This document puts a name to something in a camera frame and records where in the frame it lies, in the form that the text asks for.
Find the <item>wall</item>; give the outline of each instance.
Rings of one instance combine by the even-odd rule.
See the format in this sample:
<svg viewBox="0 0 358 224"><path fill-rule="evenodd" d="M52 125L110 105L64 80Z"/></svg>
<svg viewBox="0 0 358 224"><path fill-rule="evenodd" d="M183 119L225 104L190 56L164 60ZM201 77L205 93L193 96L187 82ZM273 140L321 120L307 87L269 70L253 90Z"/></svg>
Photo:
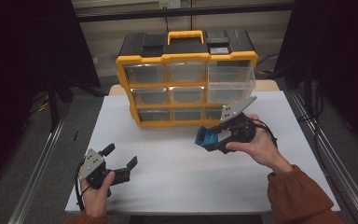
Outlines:
<svg viewBox="0 0 358 224"><path fill-rule="evenodd" d="M286 3L293 0L182 0L181 7L229 7L268 3ZM159 9L158 1L153 0L73 0L76 14L119 13ZM125 21L83 22L81 27L86 37L89 51L93 56L98 76L112 76L116 73L115 59L126 34L166 32L167 25L173 30L221 31L227 28L247 30L257 53L262 57L278 53L284 37L291 11L254 12L205 15L193 17L153 18Z"/></svg>

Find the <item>hand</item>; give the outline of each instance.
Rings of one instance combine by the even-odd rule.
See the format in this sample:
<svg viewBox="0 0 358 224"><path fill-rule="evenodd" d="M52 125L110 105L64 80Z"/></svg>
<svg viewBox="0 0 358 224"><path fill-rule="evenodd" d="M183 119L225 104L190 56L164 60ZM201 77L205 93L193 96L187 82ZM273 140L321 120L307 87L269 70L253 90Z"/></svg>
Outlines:
<svg viewBox="0 0 358 224"><path fill-rule="evenodd" d="M83 201L86 214L91 217L106 217L107 191L115 179L115 172L110 172L104 179L103 185L99 189L90 187L87 180L80 182L83 193Z"/></svg>
<svg viewBox="0 0 358 224"><path fill-rule="evenodd" d="M259 119L257 115L247 115L247 117ZM257 120L254 120L254 123L261 124ZM271 168L275 175L289 173L293 170L292 165L273 144L269 133L262 128L256 128L255 138L252 142L229 142L226 144L226 148L248 153L257 163Z"/></svg>

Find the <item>metal bar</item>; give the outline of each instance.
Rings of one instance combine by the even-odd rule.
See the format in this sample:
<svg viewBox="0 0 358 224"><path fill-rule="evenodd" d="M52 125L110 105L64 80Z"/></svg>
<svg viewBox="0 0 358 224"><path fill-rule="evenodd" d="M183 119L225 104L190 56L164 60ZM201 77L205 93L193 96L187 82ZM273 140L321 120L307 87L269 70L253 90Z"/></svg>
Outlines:
<svg viewBox="0 0 358 224"><path fill-rule="evenodd" d="M54 130L53 133L50 133L50 135L48 136L48 141L43 148L39 161L34 168L34 172L32 173L30 180L28 181L28 184L25 187L25 190L22 193L20 200L16 205L16 208L12 213L8 224L21 224L24 222L25 217L36 194L39 182L42 179L43 173L45 173L48 159L50 158L51 152L54 149L58 137L60 136L63 122L69 112L69 107L70 104L65 104L64 110L62 112L62 118L58 123L57 128Z"/></svg>
<svg viewBox="0 0 358 224"><path fill-rule="evenodd" d="M42 18L40 22L91 22L91 21L122 21L134 19L150 19L165 17L181 16L199 16L199 15L216 15L229 13L246 13L246 12L266 12L266 11L285 11L293 10L297 7L318 6L316 3L279 3L279 4L259 4L236 7L186 7L173 8L168 10L146 10L121 13L104 13L104 14L80 14L76 17L60 18Z"/></svg>
<svg viewBox="0 0 358 224"><path fill-rule="evenodd" d="M300 110L302 115L307 114L307 109L304 107L304 101L301 98L301 96L297 93L292 93L292 97L294 101L296 102L296 106ZM309 120L308 126L310 127L310 130L314 133L315 130L315 120ZM338 179L340 180L342 186L345 188L345 190L348 192L349 196L351 197L351 200L353 204L356 206L358 210L358 185L351 177L348 170L345 168L344 164L342 163L341 159L339 158L338 154L334 150L333 146L328 141L327 137L325 136L324 132L320 127L318 127L318 141L321 145L321 149L323 150L323 153L331 166L333 167L334 172L336 173Z"/></svg>

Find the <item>white table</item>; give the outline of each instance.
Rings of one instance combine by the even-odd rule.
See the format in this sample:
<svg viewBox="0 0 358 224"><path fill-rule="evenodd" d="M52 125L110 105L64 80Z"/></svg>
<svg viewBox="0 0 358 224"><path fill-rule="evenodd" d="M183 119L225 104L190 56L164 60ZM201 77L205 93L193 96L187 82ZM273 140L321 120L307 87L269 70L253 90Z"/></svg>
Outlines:
<svg viewBox="0 0 358 224"><path fill-rule="evenodd" d="M314 179L339 207L282 91L254 91L257 99L245 110L256 113L278 138L280 152ZM131 118L127 96L106 96L89 148L111 143L107 168L138 165L131 181L113 186L107 211L118 215L229 215L270 212L267 175L270 169L247 154L207 152L194 141L198 126L140 128ZM78 212L73 190L67 212Z"/></svg>

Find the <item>gray floor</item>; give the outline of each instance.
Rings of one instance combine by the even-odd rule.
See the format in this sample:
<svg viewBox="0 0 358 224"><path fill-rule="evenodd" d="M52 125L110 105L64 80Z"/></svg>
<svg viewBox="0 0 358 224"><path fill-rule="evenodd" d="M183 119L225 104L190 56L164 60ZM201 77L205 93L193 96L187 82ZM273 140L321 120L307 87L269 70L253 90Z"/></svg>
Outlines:
<svg viewBox="0 0 358 224"><path fill-rule="evenodd" d="M101 91L108 91L117 80L114 77L101 77L101 82L103 84ZM288 101L295 114L300 116L293 100L289 97L291 92L285 89L284 80L278 79L277 82L288 95ZM31 204L24 210L26 216L15 223L62 223L68 217L73 216L65 213L63 209L72 189L71 181L75 168L88 146L103 102L102 98L90 96L83 91L73 91L76 97L71 104L59 103L59 109L61 112L63 111L62 113L64 113L65 108L69 108L60 136L46 161L45 172L41 175L40 183L36 185ZM302 92L302 86L299 87L298 91ZM358 135L347 129L346 120L342 118L339 111L326 97L324 104L324 112L319 118L320 126L358 184ZM314 146L312 132L306 123L300 123L300 126L317 157L318 153ZM8 223L20 201L49 138L49 128L48 108L42 112L33 113L20 141L2 168L0 223ZM343 188L324 155L322 155L322 160L326 163L327 172L331 176L331 179L328 177L328 181L331 183L330 186L342 210L338 212L338 215L345 223L358 223L357 208L352 203L351 197ZM109 218L110 223L128 223L130 219L129 217ZM264 215L263 221L264 223L272 223L269 215Z"/></svg>

